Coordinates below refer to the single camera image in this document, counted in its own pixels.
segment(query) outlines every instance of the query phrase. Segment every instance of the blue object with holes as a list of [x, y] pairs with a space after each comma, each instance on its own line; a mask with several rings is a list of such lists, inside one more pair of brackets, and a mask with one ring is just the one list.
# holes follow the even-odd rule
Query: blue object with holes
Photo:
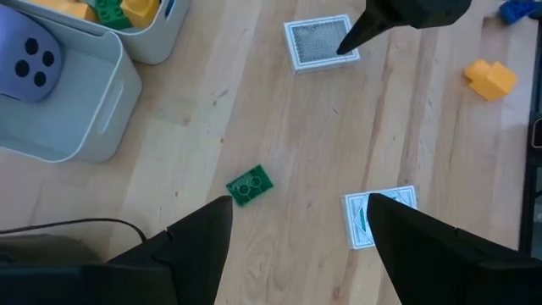
[[499, 7], [499, 16], [507, 25], [513, 25], [536, 10], [536, 3], [508, 1]]

